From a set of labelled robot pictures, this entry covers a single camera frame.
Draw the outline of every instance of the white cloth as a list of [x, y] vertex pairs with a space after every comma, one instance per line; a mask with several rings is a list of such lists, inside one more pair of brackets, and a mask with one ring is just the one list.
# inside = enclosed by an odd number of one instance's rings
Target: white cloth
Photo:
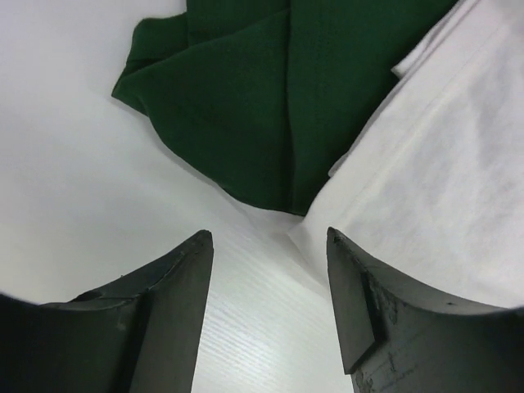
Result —
[[291, 240], [255, 230], [144, 116], [110, 98], [138, 21], [183, 7], [2, 2], [0, 291], [69, 300], [209, 229], [215, 262], [192, 392], [351, 392], [329, 292]]
[[333, 226], [443, 291], [524, 305], [524, 6], [446, 21], [290, 236], [324, 279]]

